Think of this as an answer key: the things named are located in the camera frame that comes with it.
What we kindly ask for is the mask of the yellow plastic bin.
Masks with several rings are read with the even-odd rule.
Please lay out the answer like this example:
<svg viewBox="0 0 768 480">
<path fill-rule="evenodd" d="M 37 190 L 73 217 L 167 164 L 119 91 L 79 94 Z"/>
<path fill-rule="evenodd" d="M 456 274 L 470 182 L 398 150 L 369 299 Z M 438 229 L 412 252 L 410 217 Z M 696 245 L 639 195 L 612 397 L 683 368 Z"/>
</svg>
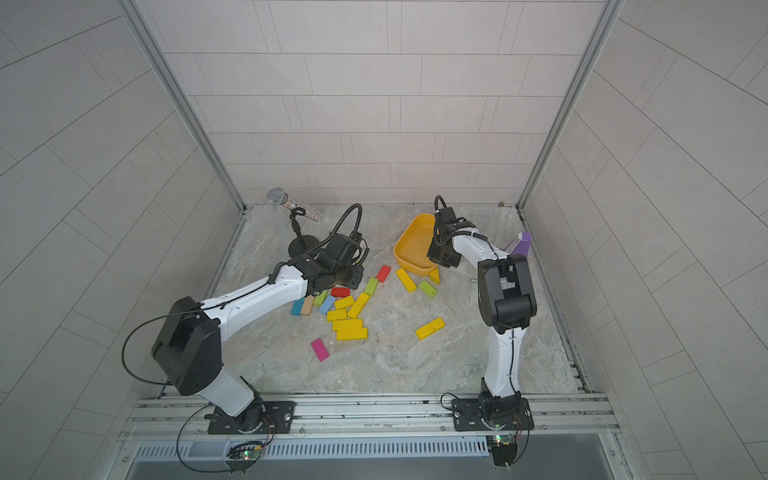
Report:
<svg viewBox="0 0 768 480">
<path fill-rule="evenodd" d="M 433 214 L 417 215 L 395 243 L 393 252 L 400 267 L 422 277 L 428 276 L 437 265 L 427 256 L 433 239 Z"/>
</svg>

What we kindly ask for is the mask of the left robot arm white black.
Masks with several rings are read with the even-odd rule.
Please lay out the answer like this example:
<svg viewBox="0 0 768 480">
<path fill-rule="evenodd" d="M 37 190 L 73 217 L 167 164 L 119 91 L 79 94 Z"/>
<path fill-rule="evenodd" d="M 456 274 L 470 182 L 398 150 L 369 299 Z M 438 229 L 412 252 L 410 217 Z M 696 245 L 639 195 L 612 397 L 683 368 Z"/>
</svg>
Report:
<svg viewBox="0 0 768 480">
<path fill-rule="evenodd" d="M 359 286 L 369 248 L 359 231 L 362 206 L 351 205 L 328 237 L 245 287 L 196 302 L 176 301 L 151 349 L 176 390 L 212 403 L 241 433 L 265 422 L 260 394 L 224 366 L 222 344 L 269 312 L 334 287 Z"/>
</svg>

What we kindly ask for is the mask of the yellow triangle block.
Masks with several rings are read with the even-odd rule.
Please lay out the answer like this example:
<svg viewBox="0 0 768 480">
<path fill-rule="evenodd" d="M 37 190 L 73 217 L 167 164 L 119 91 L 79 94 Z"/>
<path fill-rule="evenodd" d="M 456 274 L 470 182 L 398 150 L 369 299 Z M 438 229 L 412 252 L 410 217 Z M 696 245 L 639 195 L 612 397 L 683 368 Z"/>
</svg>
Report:
<svg viewBox="0 0 768 480">
<path fill-rule="evenodd" d="M 439 274 L 439 268 L 435 267 L 430 273 L 429 273 L 430 280 L 436 284 L 439 285 L 441 283 L 440 280 L 440 274 Z"/>
</svg>

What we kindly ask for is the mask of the yellow long diagonal block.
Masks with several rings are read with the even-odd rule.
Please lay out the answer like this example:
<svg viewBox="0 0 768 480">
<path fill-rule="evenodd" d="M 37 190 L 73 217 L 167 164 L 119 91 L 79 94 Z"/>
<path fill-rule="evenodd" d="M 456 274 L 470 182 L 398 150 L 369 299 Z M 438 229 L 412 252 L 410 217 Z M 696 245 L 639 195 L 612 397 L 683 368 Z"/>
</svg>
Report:
<svg viewBox="0 0 768 480">
<path fill-rule="evenodd" d="M 368 300 L 370 299 L 370 295 L 363 292 L 359 295 L 359 297 L 355 300 L 354 304 L 351 306 L 351 308 L 347 312 L 347 316 L 350 319 L 356 319 L 360 316 L 362 310 L 366 306 Z"/>
</svg>

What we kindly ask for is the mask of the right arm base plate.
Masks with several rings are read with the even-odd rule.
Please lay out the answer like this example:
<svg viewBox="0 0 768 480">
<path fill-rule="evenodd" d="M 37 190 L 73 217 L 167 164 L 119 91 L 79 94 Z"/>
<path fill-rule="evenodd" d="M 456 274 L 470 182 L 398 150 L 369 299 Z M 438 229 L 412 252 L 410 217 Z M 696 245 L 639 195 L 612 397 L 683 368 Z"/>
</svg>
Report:
<svg viewBox="0 0 768 480">
<path fill-rule="evenodd" d="M 526 398 L 514 395 L 493 398 L 454 398 L 450 407 L 456 431 L 527 432 L 535 428 Z"/>
</svg>

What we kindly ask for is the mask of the yellow block of pair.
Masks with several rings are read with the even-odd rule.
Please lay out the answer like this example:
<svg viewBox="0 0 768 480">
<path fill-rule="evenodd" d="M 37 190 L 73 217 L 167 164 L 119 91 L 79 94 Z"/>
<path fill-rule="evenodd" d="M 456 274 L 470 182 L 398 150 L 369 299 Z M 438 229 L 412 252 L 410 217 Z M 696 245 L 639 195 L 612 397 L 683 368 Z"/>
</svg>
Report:
<svg viewBox="0 0 768 480">
<path fill-rule="evenodd" d="M 362 319 L 344 319 L 336 320 L 332 322 L 332 330 L 334 332 L 347 330 L 347 329 L 359 329 L 363 327 Z"/>
<path fill-rule="evenodd" d="M 357 341 L 368 338 L 368 329 L 365 327 L 346 328 L 336 332 L 337 341 Z"/>
</svg>

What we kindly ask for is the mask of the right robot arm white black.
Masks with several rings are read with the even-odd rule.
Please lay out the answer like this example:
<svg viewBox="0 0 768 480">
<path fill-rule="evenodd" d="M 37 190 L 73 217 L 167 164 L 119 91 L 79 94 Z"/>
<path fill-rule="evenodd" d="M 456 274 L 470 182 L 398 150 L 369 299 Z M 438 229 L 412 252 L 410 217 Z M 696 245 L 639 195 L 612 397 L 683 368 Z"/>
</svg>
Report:
<svg viewBox="0 0 768 480">
<path fill-rule="evenodd" d="M 434 218 L 429 260 L 447 268 L 466 261 L 476 268 L 479 313 L 489 332 L 489 359 L 476 401 L 480 418 L 491 429 L 530 431 L 531 413 L 518 376 L 522 341 L 537 314 L 528 260 L 493 246 L 440 195 L 434 199 Z"/>
</svg>

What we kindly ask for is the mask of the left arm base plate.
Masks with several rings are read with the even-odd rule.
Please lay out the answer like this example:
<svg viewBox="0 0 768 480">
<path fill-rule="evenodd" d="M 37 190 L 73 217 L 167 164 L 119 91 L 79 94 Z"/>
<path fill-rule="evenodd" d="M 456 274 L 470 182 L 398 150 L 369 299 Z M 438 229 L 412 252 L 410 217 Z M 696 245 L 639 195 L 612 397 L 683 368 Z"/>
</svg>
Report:
<svg viewBox="0 0 768 480">
<path fill-rule="evenodd" d="M 236 417 L 216 407 L 204 418 L 209 421 L 210 435 L 287 434 L 290 432 L 296 403 L 292 401 L 259 401 Z"/>
</svg>

